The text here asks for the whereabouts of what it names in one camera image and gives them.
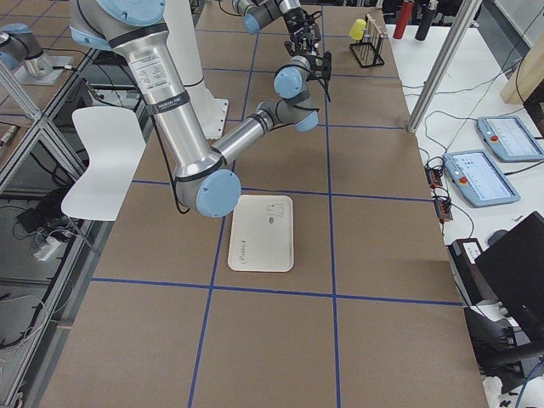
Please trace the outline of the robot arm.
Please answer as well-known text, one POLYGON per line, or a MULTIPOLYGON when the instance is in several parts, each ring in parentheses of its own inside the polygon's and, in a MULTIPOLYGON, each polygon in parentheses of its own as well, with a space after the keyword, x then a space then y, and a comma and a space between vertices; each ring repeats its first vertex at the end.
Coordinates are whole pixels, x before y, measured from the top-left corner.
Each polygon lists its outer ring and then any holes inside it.
POLYGON ((241 125, 209 144, 167 47, 163 1, 72 1, 71 35, 76 43, 121 55, 132 72, 156 131, 176 161, 171 186, 177 203, 209 218, 235 208, 241 182, 227 166, 266 133, 293 125, 306 132, 318 124, 318 107, 307 83, 328 87, 330 53, 319 52, 316 14, 298 1, 234 1, 244 26, 256 33, 282 18, 290 39, 290 61, 274 78, 277 100, 266 100, 241 125))
POLYGON ((289 40, 284 42, 291 56, 320 54, 320 28, 315 19, 318 13, 309 14, 299 1, 235 0, 231 2, 249 34, 256 34, 272 22, 282 18, 289 33, 289 40))

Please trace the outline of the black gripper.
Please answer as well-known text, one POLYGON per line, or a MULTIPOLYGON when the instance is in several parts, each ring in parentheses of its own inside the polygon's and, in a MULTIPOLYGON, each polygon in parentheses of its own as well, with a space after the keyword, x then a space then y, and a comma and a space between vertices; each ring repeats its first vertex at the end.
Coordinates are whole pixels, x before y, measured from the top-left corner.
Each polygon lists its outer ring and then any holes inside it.
POLYGON ((321 35, 316 20, 321 14, 321 11, 309 14, 306 10, 289 10, 283 15, 290 36, 284 46, 291 56, 320 54, 321 35))
POLYGON ((309 80, 322 80, 328 83, 331 80, 332 74, 332 53, 325 51, 322 56, 309 55, 311 73, 308 75, 309 80))

